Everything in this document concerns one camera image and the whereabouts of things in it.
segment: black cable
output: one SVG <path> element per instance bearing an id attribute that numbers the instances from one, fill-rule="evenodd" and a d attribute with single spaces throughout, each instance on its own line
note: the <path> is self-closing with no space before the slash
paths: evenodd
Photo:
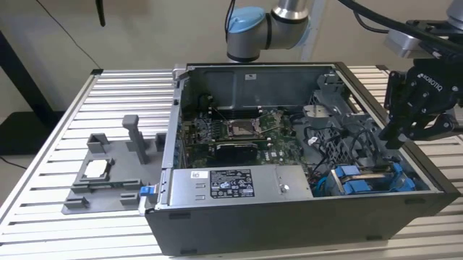
<path id="1" fill-rule="evenodd" d="M 229 1 L 229 6 L 228 6 L 228 10 L 227 10 L 225 24 L 224 24 L 224 29 L 225 29 L 225 42 L 228 41 L 229 21 L 232 20 L 235 2 L 236 2 L 236 0 L 231 0 L 231 1 Z"/>
<path id="2" fill-rule="evenodd" d="M 390 18 L 387 18 L 386 16 L 382 16 L 380 14 L 378 14 L 376 12 L 374 12 L 372 10 L 370 10 L 367 7 L 364 7 L 363 5 L 358 4 L 355 1 L 352 0 L 338 0 L 347 8 L 350 8 L 354 12 L 356 12 L 359 15 L 362 15 L 363 17 L 366 17 L 367 19 L 370 19 L 371 21 L 374 21 L 375 23 L 380 24 L 382 26 L 396 30 L 412 37 L 415 37 L 416 39 L 428 42 L 428 43 L 434 43 L 436 45 L 439 45 L 440 47 L 456 52 L 456 53 L 463 53 L 463 45 L 459 45 L 456 43 L 452 43 L 451 41 L 447 41 L 439 37 L 436 37 L 435 35 L 419 30 L 416 27 L 400 23 Z"/>
<path id="3" fill-rule="evenodd" d="M 92 62 L 95 63 L 96 67 L 100 69 L 100 65 L 96 63 L 96 61 L 93 60 L 93 58 L 89 56 L 89 54 L 84 51 L 84 49 L 79 46 L 77 42 L 75 41 L 73 37 L 71 36 L 71 34 L 68 33 L 68 31 L 64 29 L 63 25 L 59 23 L 59 21 L 56 20 L 56 18 L 51 15 L 49 11 L 47 10 L 47 8 L 44 7 L 44 5 L 41 4 L 41 2 L 39 0 L 36 0 L 36 2 L 40 4 L 41 8 L 44 9 L 44 11 L 47 12 L 47 14 L 49 15 L 49 17 L 55 20 L 55 22 L 57 23 L 57 25 L 60 26 L 60 28 L 64 30 L 65 34 L 69 36 L 73 44 L 77 46 L 77 48 L 83 51 L 83 53 L 85 53 L 87 57 L 92 60 Z"/>
<path id="4" fill-rule="evenodd" d="M 363 21 L 362 21 L 362 18 L 360 18 L 360 15 L 354 12 L 354 16 L 355 16 L 355 19 L 356 21 L 359 22 L 360 26 L 367 29 L 368 31 L 372 31 L 374 33 L 379 33 L 379 34 L 387 34 L 390 32 L 390 30 L 383 30 L 383 29 L 378 29 L 378 28 L 372 28 L 370 27 Z"/>
<path id="5" fill-rule="evenodd" d="M 28 168 L 25 168 L 24 166 L 19 165 L 19 164 L 15 164 L 15 163 L 12 163 L 12 162 L 9 162 L 9 161 L 7 161 L 7 159 L 3 158 L 3 156 L 0 156 L 0 159 L 1 159 L 1 161 L 4 161 L 5 163 L 8 163 L 8 164 L 11 164 L 11 165 L 13 165 L 13 166 L 16 166 L 16 167 L 19 167 L 19 168 L 23 168 L 24 170 L 28 169 Z"/>
<path id="6" fill-rule="evenodd" d="M 201 94 L 199 94 L 199 96 L 197 96 L 197 100 L 196 100 L 196 110 L 197 111 L 200 111 L 200 109 L 201 109 L 201 98 L 204 97 L 204 96 L 209 96 L 211 94 L 209 93 L 201 93 Z"/>
<path id="7" fill-rule="evenodd" d="M 351 157 L 351 159 L 359 164 L 359 166 L 363 166 L 363 164 L 359 162 L 359 160 L 355 158 L 354 154 L 352 154 L 352 150 L 354 150 L 354 146 L 355 146 L 355 143 L 356 143 L 356 140 L 359 139 L 360 135 L 363 133 L 368 132 L 367 129 L 363 129 L 362 131 L 359 131 L 355 136 L 354 136 L 354 139 L 352 139 L 352 143 L 350 144 L 350 149 L 348 149 L 348 155 Z"/>

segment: open computer tower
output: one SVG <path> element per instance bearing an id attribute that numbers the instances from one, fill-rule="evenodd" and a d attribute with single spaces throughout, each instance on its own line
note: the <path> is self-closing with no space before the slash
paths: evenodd
<path id="1" fill-rule="evenodd" d="M 459 192 L 343 63 L 188 64 L 148 220 L 165 255 L 384 240 Z"/>

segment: warning label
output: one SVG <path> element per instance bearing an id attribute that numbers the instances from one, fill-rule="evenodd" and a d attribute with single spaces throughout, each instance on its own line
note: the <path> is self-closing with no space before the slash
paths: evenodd
<path id="1" fill-rule="evenodd" d="M 213 199 L 254 197 L 251 170 L 209 171 Z"/>

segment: sticker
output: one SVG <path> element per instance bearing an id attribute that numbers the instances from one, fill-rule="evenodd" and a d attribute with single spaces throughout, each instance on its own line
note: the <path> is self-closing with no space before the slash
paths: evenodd
<path id="1" fill-rule="evenodd" d="M 254 196 L 250 169 L 211 171 L 211 197 L 213 199 Z"/>
<path id="2" fill-rule="evenodd" d="M 255 80 L 258 78 L 258 74 L 244 74 L 244 80 Z"/>
<path id="3" fill-rule="evenodd" d="M 208 178 L 208 171 L 192 171 L 191 172 L 191 178 L 192 179 L 207 179 Z"/>

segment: metal rail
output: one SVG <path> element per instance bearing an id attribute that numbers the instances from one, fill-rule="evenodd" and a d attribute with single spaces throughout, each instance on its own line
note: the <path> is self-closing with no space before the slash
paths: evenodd
<path id="1" fill-rule="evenodd" d="M 351 71 L 383 102 L 387 71 Z M 128 139 L 125 114 L 145 137 L 165 131 L 173 92 L 171 70 L 105 70 L 91 76 L 1 210 L 0 259 L 168 259 L 136 211 L 63 215 L 63 201 L 87 153 L 89 133 Z M 463 192 L 463 141 L 418 142 Z M 463 257 L 463 198 L 418 218 L 388 241 L 221 254 L 220 259 L 444 259 Z"/>

